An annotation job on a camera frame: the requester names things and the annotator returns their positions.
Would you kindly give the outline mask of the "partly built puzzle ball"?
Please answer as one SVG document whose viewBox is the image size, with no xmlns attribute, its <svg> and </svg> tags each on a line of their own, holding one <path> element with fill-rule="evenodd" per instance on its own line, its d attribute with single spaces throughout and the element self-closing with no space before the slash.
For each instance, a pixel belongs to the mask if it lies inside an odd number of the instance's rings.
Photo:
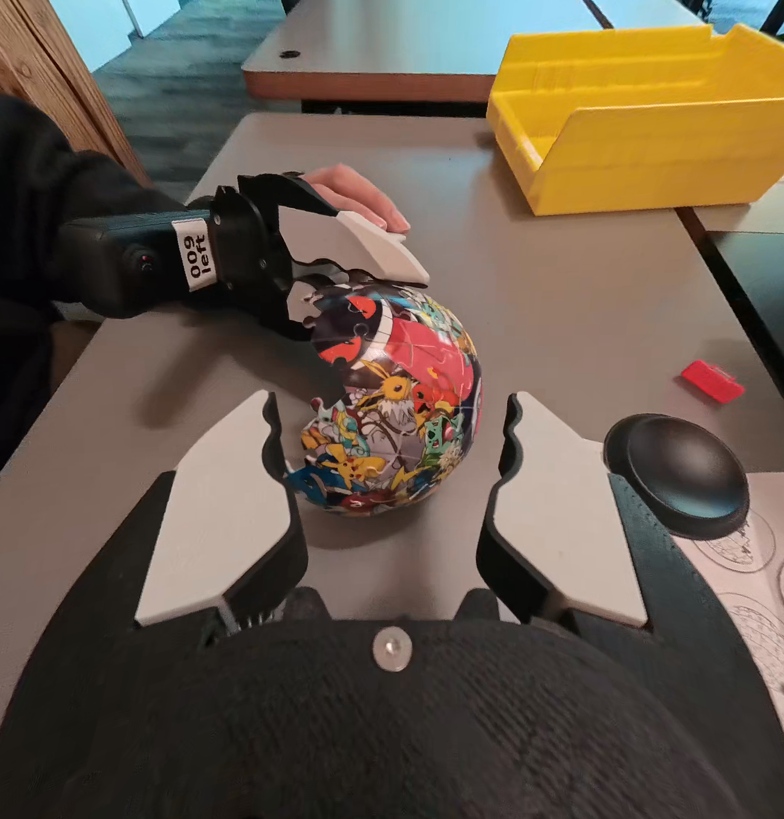
<svg viewBox="0 0 784 819">
<path fill-rule="evenodd" d="M 319 508 L 366 516 L 425 500 L 459 467 L 479 430 L 482 368 L 423 288 L 351 271 L 347 302 L 344 328 L 310 339 L 344 394 L 311 400 L 304 463 L 286 479 Z"/>
</svg>

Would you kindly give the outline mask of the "yellow plastic bin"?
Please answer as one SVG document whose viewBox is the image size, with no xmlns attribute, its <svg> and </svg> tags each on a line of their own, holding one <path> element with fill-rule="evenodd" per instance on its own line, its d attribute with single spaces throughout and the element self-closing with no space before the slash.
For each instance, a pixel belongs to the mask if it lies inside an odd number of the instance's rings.
<svg viewBox="0 0 784 819">
<path fill-rule="evenodd" d="M 784 44 L 742 24 L 512 35 L 487 120 L 536 216 L 751 203 L 784 176 Z"/>
</svg>

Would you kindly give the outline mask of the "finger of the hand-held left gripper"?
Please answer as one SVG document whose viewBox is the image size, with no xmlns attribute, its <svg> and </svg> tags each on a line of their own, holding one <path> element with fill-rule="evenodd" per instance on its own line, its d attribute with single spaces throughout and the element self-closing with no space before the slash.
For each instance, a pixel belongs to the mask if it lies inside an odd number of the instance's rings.
<svg viewBox="0 0 784 819">
<path fill-rule="evenodd" d="M 287 333 L 340 331 L 348 319 L 348 273 L 303 270 L 295 275 L 287 296 Z"/>
<path fill-rule="evenodd" d="M 279 208 L 279 231 L 293 261 L 360 270 L 376 280 L 427 286 L 424 266 L 397 234 L 381 230 L 352 211 L 327 216 Z"/>
</svg>

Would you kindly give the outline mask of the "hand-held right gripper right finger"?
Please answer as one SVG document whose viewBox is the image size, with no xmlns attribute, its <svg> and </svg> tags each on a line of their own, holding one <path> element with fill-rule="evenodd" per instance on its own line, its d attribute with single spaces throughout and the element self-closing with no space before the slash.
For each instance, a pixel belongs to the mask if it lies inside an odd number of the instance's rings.
<svg viewBox="0 0 784 819">
<path fill-rule="evenodd" d="M 528 392 L 509 396 L 503 436 L 476 563 L 507 618 L 577 612 L 643 627 L 648 614 L 597 445 Z"/>
</svg>

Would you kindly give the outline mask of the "person's left hand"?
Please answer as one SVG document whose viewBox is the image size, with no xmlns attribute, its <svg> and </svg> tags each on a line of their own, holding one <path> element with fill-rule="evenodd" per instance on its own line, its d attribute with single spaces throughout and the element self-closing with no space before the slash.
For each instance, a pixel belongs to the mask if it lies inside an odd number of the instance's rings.
<svg viewBox="0 0 784 819">
<path fill-rule="evenodd" d="M 334 208 L 357 213 L 384 231 L 406 235 L 411 229 L 392 200 L 349 166 L 316 169 L 301 179 Z"/>
</svg>

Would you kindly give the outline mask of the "folded puzzle leaflet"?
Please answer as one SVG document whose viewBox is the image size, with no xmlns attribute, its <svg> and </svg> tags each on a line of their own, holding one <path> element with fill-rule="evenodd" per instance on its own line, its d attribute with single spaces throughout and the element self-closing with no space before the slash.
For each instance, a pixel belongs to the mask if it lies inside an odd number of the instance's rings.
<svg viewBox="0 0 784 819">
<path fill-rule="evenodd" d="M 784 730 L 784 473 L 747 477 L 750 508 L 740 529 L 674 541 L 736 625 Z"/>
</svg>

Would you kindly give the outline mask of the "black round ball stand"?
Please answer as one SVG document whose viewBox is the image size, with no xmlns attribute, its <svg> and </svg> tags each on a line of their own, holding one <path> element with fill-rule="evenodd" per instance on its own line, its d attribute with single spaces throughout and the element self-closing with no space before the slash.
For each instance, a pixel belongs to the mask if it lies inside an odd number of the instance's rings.
<svg viewBox="0 0 784 819">
<path fill-rule="evenodd" d="M 746 524 L 745 469 L 723 441 L 697 424 L 658 414 L 623 418 L 605 437 L 603 460 L 674 536 L 718 540 Z"/>
</svg>

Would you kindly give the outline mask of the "red plastic clip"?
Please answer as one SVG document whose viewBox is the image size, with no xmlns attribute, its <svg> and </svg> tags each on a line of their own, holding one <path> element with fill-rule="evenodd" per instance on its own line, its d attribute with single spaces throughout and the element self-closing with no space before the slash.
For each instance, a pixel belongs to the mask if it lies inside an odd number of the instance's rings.
<svg viewBox="0 0 784 819">
<path fill-rule="evenodd" d="M 689 363 L 680 378 L 717 404 L 731 404 L 745 394 L 745 387 L 733 375 L 705 360 Z"/>
</svg>

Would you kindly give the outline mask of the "wooden pillar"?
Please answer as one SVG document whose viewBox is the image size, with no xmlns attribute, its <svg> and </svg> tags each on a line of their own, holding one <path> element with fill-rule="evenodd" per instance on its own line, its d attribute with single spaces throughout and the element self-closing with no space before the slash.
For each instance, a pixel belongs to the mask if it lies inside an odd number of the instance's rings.
<svg viewBox="0 0 784 819">
<path fill-rule="evenodd" d="M 47 114 L 74 149 L 104 154 L 153 185 L 48 1 L 0 1 L 0 93 Z"/>
</svg>

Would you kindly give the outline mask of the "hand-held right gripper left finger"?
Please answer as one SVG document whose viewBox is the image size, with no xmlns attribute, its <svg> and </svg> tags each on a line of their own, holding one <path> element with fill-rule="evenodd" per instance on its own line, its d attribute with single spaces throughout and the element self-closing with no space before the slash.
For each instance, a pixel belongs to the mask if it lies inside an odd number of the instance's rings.
<svg viewBox="0 0 784 819">
<path fill-rule="evenodd" d="M 227 631 L 268 619 L 304 578 L 307 543 L 285 481 L 274 392 L 258 391 L 176 466 L 135 620 L 213 609 Z"/>
</svg>

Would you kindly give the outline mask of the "grey table with wood edge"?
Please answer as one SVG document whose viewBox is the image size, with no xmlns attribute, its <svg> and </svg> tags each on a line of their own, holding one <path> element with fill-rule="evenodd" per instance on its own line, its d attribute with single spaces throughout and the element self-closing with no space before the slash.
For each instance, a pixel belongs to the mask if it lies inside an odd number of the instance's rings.
<svg viewBox="0 0 784 819">
<path fill-rule="evenodd" d="M 512 35 L 700 23 L 671 1 L 303 1 L 242 71 L 306 113 L 483 118 Z"/>
</svg>

